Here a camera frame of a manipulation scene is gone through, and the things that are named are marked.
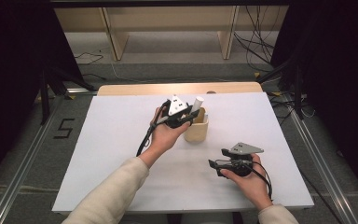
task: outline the white tabletop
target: white tabletop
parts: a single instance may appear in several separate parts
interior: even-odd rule
[[[189,104],[202,96],[209,114],[204,142],[180,136],[150,170],[128,213],[240,211],[254,208],[236,185],[218,177],[208,160],[228,159],[221,148],[243,142],[264,149],[261,161],[271,178],[274,203],[312,207],[310,193],[296,167],[281,127],[264,92],[179,95]],[[134,157],[156,107],[171,95],[96,96],[53,212],[67,213],[126,159]]]

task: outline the person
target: person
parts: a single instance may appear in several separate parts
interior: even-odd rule
[[[167,150],[173,147],[177,138],[187,130],[190,123],[172,129],[165,124],[157,126],[152,133],[150,146],[141,155],[124,161],[110,176],[93,189],[69,214],[63,224],[70,223],[119,223],[130,206],[136,191],[143,185],[149,169]],[[254,161],[261,163],[256,154]],[[261,175],[265,171],[257,164],[254,169]],[[228,179],[234,181],[242,193],[259,211],[261,224],[297,223],[293,215],[282,205],[273,204],[268,196],[266,183],[254,173],[241,177],[229,170],[221,170]]]

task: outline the beige cup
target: beige cup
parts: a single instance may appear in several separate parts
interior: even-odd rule
[[[208,115],[204,107],[200,108],[199,115],[194,119],[193,124],[185,131],[187,142],[202,142],[208,131]]]

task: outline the white sleeve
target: white sleeve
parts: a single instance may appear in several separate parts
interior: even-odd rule
[[[272,205],[258,213],[260,224],[298,224],[296,218],[280,204]]]
[[[141,159],[126,160],[63,223],[118,223],[148,175],[149,169]]]

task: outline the white cylinder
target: white cylinder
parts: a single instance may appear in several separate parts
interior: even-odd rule
[[[193,113],[194,111],[199,110],[201,108],[203,101],[204,100],[202,97],[197,96],[196,101],[194,101],[193,107],[191,107],[190,114]]]

